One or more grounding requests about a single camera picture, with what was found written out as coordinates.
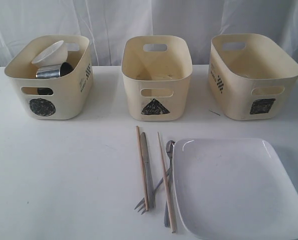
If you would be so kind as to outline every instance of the storage bin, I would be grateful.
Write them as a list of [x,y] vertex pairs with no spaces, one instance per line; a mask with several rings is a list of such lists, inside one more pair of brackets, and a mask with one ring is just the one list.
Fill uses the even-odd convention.
[[297,78],[298,64],[268,37],[228,34],[211,41],[208,80],[229,118],[272,118]]
[[[166,49],[156,49],[161,45]],[[170,121],[183,114],[192,75],[185,40],[176,36],[138,36],[128,40],[122,74],[133,118]]]
[[[33,58],[51,44],[64,40],[76,46],[67,62],[74,70],[59,78],[36,79]],[[93,83],[89,39],[79,35],[47,35],[31,41],[5,68],[24,109],[36,119],[65,120],[78,115]],[[39,95],[38,88],[50,88],[52,95]]]

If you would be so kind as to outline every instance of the stainless steel cup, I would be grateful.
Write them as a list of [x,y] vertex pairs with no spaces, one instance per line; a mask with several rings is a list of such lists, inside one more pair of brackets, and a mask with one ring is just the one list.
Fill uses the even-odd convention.
[[38,69],[36,78],[37,79],[55,79],[63,77],[73,71],[73,67],[68,63],[43,66]]

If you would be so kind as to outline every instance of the white curtain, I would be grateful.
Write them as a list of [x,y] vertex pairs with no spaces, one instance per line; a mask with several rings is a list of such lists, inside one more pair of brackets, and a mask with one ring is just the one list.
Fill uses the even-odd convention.
[[184,38],[208,64],[211,38],[230,33],[266,35],[298,62],[298,0],[0,0],[0,66],[49,34],[87,36],[95,66],[120,65],[140,35]]

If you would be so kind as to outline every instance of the wooden chopstick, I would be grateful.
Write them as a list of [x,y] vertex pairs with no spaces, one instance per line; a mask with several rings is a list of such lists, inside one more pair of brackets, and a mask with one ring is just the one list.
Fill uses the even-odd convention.
[[159,132],[158,132],[158,139],[159,139],[159,146],[160,146],[160,153],[161,153],[161,164],[162,164],[162,169],[163,169],[163,183],[164,183],[165,193],[167,194],[167,205],[168,205],[168,210],[169,210],[170,226],[171,226],[172,233],[175,233],[176,232],[176,223],[175,223],[175,218],[174,218],[174,209],[171,204],[171,195],[170,195],[170,191],[169,191],[169,187],[168,187],[168,180],[167,180],[167,174],[166,174],[166,169],[165,169],[165,164],[164,164],[164,156],[163,156]]
[[142,150],[141,150],[141,144],[140,144],[140,129],[139,129],[139,126],[136,126],[135,128],[137,130],[137,140],[138,140],[138,149],[139,149],[140,165],[141,165],[141,172],[142,172],[145,210],[148,211],[149,210],[148,193],[147,193],[147,183],[145,180],[145,172],[144,172],[144,166],[143,166]]

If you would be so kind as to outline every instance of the white plate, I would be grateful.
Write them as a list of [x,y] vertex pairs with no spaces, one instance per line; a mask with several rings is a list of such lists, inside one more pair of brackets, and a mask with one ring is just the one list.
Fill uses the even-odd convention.
[[183,139],[174,187],[185,228],[205,240],[298,238],[298,194],[261,139]]

